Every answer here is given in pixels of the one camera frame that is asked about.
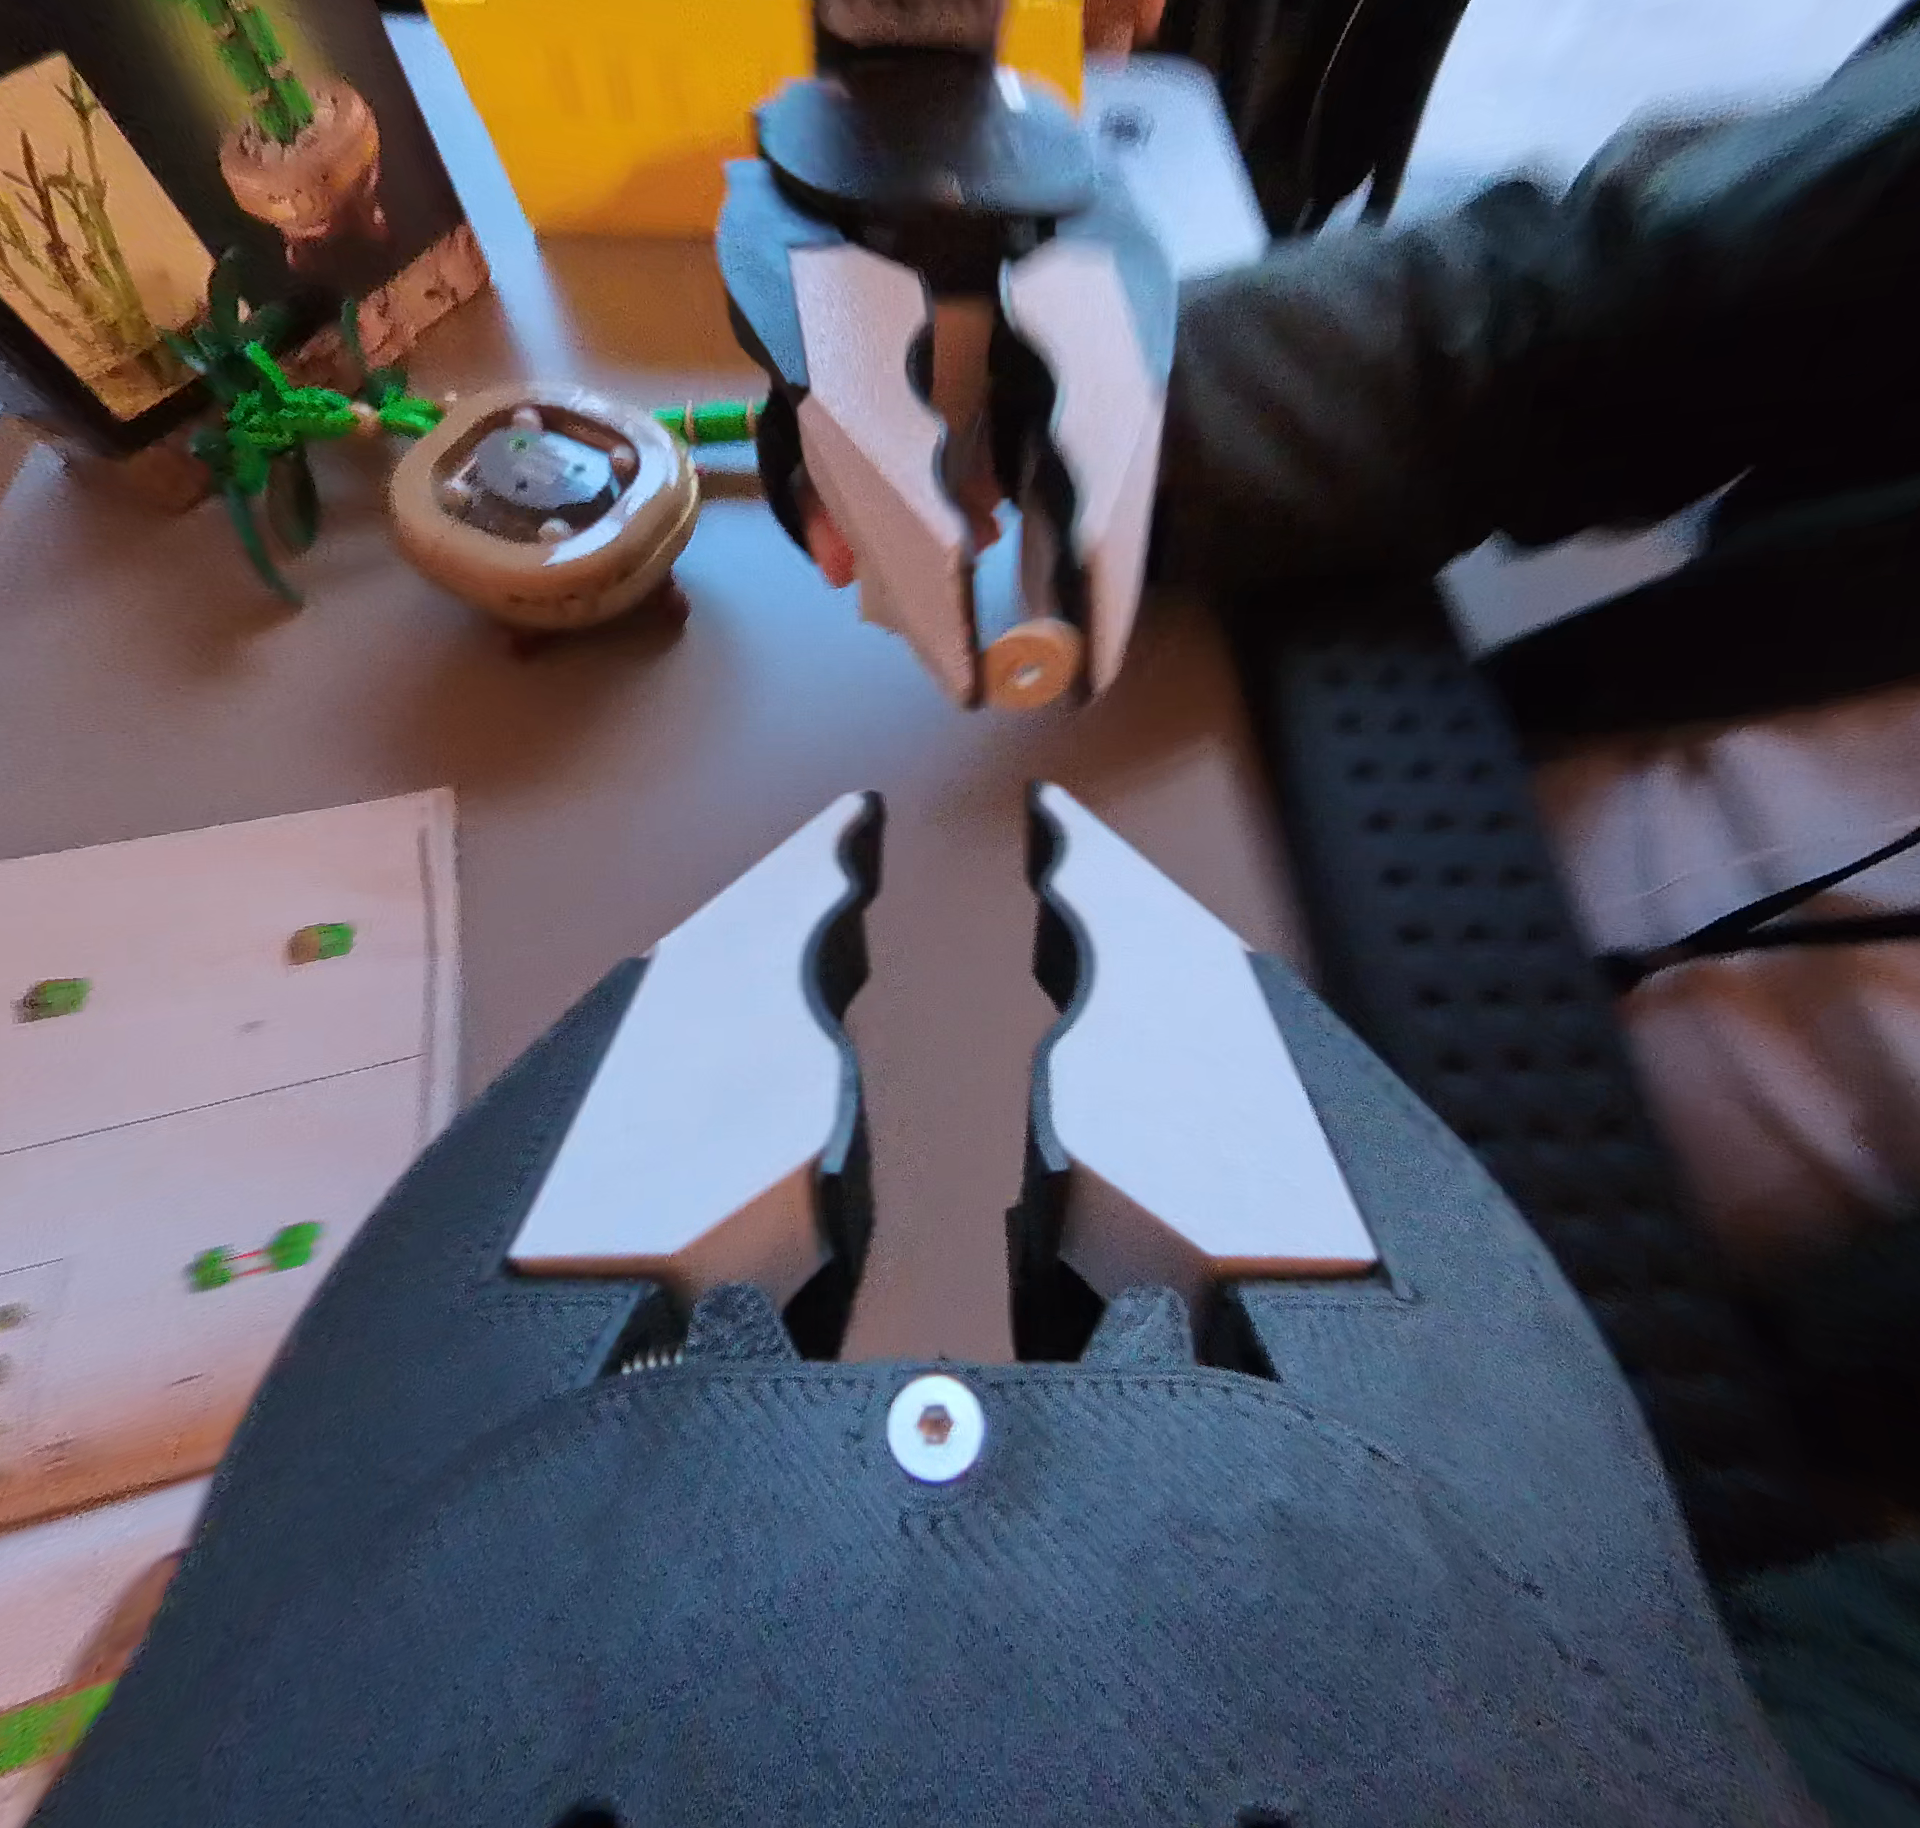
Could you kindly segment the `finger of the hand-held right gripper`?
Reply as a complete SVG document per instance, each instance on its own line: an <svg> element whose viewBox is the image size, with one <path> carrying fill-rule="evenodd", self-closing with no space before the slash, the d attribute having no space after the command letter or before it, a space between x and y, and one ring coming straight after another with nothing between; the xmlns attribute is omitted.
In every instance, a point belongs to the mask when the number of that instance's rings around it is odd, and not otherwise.
<svg viewBox="0 0 1920 1828"><path fill-rule="evenodd" d="M916 269L859 247L793 250L788 275L804 469L850 548L859 610L974 710L974 526L944 480L947 424L916 382L930 296Z"/></svg>
<svg viewBox="0 0 1920 1828"><path fill-rule="evenodd" d="M1004 279L1027 616L1004 703L1096 697L1130 649L1154 533L1170 375L1162 247L1044 247Z"/></svg>

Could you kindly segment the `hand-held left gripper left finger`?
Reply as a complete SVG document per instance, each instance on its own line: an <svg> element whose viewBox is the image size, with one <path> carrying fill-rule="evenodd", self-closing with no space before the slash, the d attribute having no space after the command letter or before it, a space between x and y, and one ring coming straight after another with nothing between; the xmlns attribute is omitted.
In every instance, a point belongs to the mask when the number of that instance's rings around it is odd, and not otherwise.
<svg viewBox="0 0 1920 1828"><path fill-rule="evenodd" d="M875 1229L846 1012L883 800L839 795L642 956L508 1262L639 1280L693 1312L758 1288L801 1357L842 1352Z"/></svg>

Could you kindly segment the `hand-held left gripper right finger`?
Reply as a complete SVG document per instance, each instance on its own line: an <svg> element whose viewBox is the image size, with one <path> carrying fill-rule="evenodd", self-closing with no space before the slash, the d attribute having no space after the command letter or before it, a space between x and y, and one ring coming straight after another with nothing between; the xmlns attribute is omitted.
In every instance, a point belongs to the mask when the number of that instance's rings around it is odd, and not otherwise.
<svg viewBox="0 0 1920 1828"><path fill-rule="evenodd" d="M1027 790L1035 1047L1012 1340L1073 1361L1126 1292L1209 1335L1233 1288L1351 1284L1381 1245L1235 928L1060 785Z"/></svg>

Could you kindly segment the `tan brick flower pot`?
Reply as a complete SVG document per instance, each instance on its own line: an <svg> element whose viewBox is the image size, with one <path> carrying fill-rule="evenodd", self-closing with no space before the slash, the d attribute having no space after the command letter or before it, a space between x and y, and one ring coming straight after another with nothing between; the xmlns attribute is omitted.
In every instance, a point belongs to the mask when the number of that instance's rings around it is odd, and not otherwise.
<svg viewBox="0 0 1920 1828"><path fill-rule="evenodd" d="M389 480L400 560L525 639L683 608L702 515L690 448L577 383L510 380L448 405Z"/></svg>

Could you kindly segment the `grey desk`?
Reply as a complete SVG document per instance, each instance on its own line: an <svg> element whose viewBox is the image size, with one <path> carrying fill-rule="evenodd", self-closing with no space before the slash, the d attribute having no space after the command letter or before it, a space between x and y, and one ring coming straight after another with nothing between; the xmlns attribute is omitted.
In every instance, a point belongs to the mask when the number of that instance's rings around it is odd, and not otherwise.
<svg viewBox="0 0 1920 1828"><path fill-rule="evenodd" d="M5 495L5 854L448 787L467 1099L609 967L844 790L887 805L854 1034L877 1233L855 1358L1012 1361L1005 1208L1049 1007L1022 792L1066 785L1260 950L1293 918L1233 663L1162 603L1092 711L952 711L766 515L707 496L680 582L517 649L400 567L349 449L282 614L205 510L29 455Z"/></svg>

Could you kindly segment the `open instruction booklet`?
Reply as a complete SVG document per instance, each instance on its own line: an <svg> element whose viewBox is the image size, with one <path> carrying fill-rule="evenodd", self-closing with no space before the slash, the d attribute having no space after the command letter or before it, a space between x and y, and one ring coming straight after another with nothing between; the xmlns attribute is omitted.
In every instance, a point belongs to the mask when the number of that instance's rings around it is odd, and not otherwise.
<svg viewBox="0 0 1920 1828"><path fill-rule="evenodd" d="M448 1123L454 807L5 861L5 1527L212 1470Z"/></svg>

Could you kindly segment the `yellow plastic bin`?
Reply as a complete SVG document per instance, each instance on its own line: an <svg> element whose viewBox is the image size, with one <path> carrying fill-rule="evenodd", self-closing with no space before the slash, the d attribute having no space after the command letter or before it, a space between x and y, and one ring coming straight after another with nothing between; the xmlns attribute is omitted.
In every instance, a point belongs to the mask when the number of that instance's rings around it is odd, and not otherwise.
<svg viewBox="0 0 1920 1828"><path fill-rule="evenodd" d="M734 161L827 221L1092 201L1080 0L423 0L540 232L712 229Z"/></svg>

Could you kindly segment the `person's right forearm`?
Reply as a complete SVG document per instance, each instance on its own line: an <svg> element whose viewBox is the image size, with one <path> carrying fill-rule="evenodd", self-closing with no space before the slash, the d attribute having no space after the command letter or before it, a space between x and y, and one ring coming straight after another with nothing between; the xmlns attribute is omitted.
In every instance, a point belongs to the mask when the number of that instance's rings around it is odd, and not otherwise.
<svg viewBox="0 0 1920 1828"><path fill-rule="evenodd" d="M1915 456L1915 25L1570 187L1276 244L1178 304L1150 571L1425 579Z"/></svg>

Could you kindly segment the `person's body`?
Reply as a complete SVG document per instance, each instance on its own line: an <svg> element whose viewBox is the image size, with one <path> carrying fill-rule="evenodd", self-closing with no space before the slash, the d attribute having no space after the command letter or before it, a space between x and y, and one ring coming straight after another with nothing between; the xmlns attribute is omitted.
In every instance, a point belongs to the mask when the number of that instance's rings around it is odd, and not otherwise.
<svg viewBox="0 0 1920 1828"><path fill-rule="evenodd" d="M1787 105L1915 0L1474 0L1387 224L1565 190L1625 130ZM1749 474L1425 579L1515 710L1575 928L1741 1286L1915 1229L1915 456Z"/></svg>

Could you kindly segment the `green toy bamboo leaves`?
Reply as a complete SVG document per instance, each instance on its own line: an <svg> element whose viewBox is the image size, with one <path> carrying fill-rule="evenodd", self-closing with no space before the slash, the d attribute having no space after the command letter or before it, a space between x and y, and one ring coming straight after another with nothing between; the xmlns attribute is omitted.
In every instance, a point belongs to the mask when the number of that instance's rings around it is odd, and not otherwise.
<svg viewBox="0 0 1920 1828"><path fill-rule="evenodd" d="M170 333L168 346L209 391L212 412L188 442L227 510L253 575L285 608L302 595L285 563L306 553L321 525L310 448L324 442L418 442L445 406L412 389L398 361L374 365L361 333L361 300L348 296L338 341L351 389L294 376L275 342L294 323L283 303L249 309L243 254L212 261L203 318Z"/></svg>

